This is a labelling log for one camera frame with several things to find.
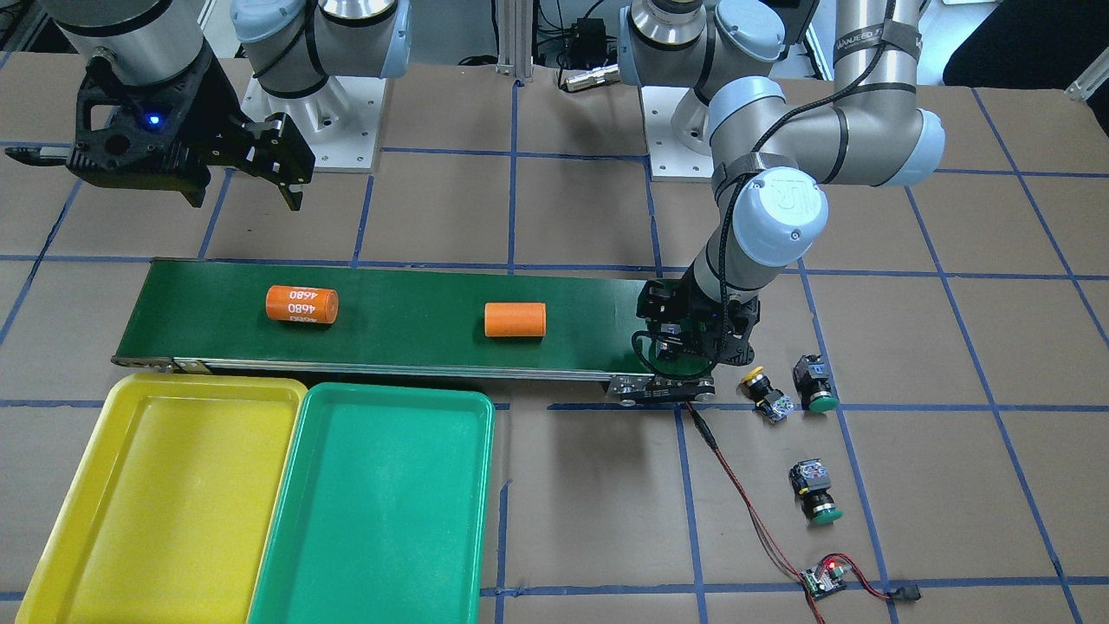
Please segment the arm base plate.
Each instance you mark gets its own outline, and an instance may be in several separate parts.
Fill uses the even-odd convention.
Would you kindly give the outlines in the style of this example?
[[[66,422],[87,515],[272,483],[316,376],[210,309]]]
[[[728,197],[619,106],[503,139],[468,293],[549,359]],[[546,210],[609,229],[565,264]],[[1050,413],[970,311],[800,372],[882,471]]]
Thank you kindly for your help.
[[[642,86],[643,130],[655,181],[709,180],[708,108],[693,88]]]
[[[252,79],[242,108],[255,121],[274,112],[289,114],[315,154],[316,171],[372,173],[389,83],[381,78],[329,76],[316,94],[284,100]]]

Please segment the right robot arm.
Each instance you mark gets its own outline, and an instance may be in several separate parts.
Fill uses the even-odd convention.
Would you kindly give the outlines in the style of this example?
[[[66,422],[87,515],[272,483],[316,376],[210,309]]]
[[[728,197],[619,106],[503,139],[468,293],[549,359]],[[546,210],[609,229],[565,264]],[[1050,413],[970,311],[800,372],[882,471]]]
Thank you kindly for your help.
[[[407,1],[234,1],[230,19],[269,111],[254,120],[179,1],[47,1],[87,63],[71,146],[13,146],[27,166],[67,167],[98,188],[204,202],[213,166],[269,181],[301,209],[314,139],[352,127],[340,79],[395,79],[411,58]]]

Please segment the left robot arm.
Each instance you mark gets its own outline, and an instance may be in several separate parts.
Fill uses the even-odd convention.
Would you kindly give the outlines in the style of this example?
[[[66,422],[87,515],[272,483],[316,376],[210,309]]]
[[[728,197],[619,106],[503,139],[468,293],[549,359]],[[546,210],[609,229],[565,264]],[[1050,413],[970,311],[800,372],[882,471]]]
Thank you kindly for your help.
[[[827,185],[910,186],[938,167],[940,117],[918,106],[916,1],[840,1],[834,91],[788,104],[769,70],[787,28],[761,1],[633,1],[622,9],[620,78],[689,88],[721,224],[678,280],[641,291],[632,350],[651,374],[694,380],[753,358],[759,291],[827,225]]]

